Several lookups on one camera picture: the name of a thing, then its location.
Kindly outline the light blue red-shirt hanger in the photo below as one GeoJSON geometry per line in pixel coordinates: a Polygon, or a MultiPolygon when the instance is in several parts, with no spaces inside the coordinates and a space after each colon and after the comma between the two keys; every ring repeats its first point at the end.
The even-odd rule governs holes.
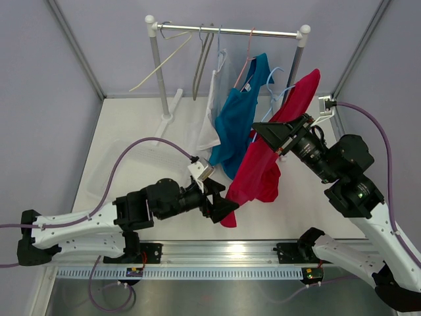
{"type": "Polygon", "coordinates": [[[266,89],[270,94],[270,107],[267,110],[266,114],[261,118],[260,122],[265,122],[269,115],[274,115],[274,106],[279,102],[281,98],[284,97],[284,95],[287,92],[289,92],[295,87],[295,85],[286,87],[279,95],[276,95],[274,91],[270,88],[270,81],[273,80],[273,75],[277,70],[284,72],[283,68],[277,66],[271,70],[268,78],[266,79],[266,89]]]}

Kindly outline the red t shirt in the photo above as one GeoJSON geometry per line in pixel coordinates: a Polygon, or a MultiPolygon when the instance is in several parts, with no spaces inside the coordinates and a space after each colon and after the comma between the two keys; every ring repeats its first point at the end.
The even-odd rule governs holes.
{"type": "MultiPolygon", "coordinates": [[[[288,93],[284,105],[269,120],[270,122],[289,122],[307,111],[319,85],[320,71],[316,68],[295,84],[288,93]]],[[[228,188],[226,199],[242,206],[257,199],[271,203],[278,197],[281,177],[274,153],[261,137],[252,142],[239,166],[234,180],[228,188]]]]}

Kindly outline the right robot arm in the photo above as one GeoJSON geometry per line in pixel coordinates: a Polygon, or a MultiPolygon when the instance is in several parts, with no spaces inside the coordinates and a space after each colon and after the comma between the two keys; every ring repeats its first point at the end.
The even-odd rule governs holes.
{"type": "Polygon", "coordinates": [[[418,252],[408,254],[413,244],[397,232],[383,194],[364,175],[374,158],[364,140],[346,134],[326,147],[318,126],[304,114],[291,122],[256,122],[253,129],[278,155],[292,152],[322,183],[333,208],[350,220],[370,240],[378,257],[369,257],[342,244],[317,228],[308,229],[297,241],[304,261],[328,261],[359,277],[375,290],[390,308],[401,313],[420,311],[418,252]]]}

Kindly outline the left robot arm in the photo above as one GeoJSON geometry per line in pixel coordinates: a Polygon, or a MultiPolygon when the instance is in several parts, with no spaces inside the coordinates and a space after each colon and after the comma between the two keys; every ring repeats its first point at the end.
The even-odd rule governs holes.
{"type": "Polygon", "coordinates": [[[197,209],[219,223],[239,208],[220,195],[225,186],[208,178],[183,188],[170,178],[116,198],[95,214],[89,211],[44,217],[34,210],[22,212],[22,237],[17,258],[21,266],[102,257],[104,263],[141,263],[148,250],[138,232],[197,209]]]}

